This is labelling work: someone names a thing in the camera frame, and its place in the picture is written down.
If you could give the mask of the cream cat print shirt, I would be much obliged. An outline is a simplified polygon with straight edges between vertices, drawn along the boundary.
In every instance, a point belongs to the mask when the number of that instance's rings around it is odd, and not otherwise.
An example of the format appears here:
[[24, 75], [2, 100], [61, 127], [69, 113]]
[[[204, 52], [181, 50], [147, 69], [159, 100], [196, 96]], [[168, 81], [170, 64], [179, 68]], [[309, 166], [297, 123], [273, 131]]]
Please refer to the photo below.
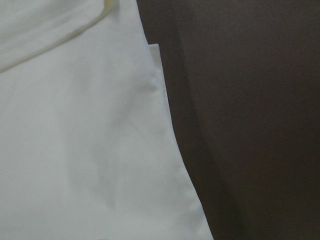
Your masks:
[[0, 237], [212, 239], [136, 1], [1, 1]]

